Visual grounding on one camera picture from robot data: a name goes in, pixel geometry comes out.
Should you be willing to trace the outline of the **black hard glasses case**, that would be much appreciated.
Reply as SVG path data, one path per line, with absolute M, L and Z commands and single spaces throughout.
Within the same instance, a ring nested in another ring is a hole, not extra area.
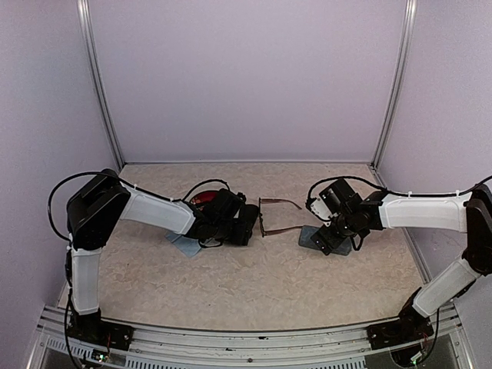
M 244 223 L 244 229 L 252 235 L 253 227 L 258 219 L 259 207 L 255 204 L 246 204 L 239 213 L 239 218 Z

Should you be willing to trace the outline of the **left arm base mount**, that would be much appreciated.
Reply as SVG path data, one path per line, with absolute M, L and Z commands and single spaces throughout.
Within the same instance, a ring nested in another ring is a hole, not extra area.
M 129 350 L 135 331 L 132 326 L 105 321 L 101 318 L 100 310 L 80 315 L 71 301 L 67 303 L 65 310 L 70 312 L 66 328 L 69 337 L 107 349 Z

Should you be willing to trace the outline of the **grey green glasses case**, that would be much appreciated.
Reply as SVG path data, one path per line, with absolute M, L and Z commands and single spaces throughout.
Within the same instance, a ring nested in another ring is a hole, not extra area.
M 348 256 L 352 251 L 352 244 L 348 238 L 338 237 L 326 226 L 320 228 L 305 225 L 301 229 L 298 245 L 316 251 L 324 255 L 338 254 Z

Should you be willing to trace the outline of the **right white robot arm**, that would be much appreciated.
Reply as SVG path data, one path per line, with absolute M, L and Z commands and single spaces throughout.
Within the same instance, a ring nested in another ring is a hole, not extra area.
M 393 228 L 436 228 L 467 236 L 463 254 L 406 302 L 393 333 L 409 341 L 426 319 L 477 279 L 491 273 L 491 191 L 485 184 L 453 194 L 392 194 L 385 188 L 362 198 L 343 178 L 336 180 L 306 208 L 323 222 L 311 240 L 324 254 L 344 241 L 365 239 L 372 231 Z

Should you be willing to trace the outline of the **brown frame sunglasses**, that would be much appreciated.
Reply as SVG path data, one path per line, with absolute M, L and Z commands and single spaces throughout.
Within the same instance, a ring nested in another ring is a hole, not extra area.
M 258 209 L 263 238 L 301 229 L 304 225 L 304 209 L 292 200 L 259 198 Z

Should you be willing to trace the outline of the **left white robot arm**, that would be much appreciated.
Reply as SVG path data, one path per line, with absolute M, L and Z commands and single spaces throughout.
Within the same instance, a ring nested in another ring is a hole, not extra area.
M 71 257 L 71 298 L 80 315 L 76 326 L 87 339 L 102 341 L 108 333 L 97 317 L 99 263 L 102 249 L 120 221 L 165 229 L 194 240 L 203 248 L 223 244 L 248 245 L 259 208 L 241 192 L 227 188 L 204 191 L 193 201 L 167 198 L 129 184 L 112 170 L 92 173 L 92 179 L 67 203 Z

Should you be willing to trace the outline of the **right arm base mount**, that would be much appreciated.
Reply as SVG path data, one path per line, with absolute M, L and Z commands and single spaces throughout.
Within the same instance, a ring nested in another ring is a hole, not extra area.
M 405 344 L 432 336 L 430 318 L 424 317 L 413 308 L 418 288 L 405 302 L 397 316 L 397 320 L 386 323 L 372 324 L 367 327 L 367 336 L 372 350 Z

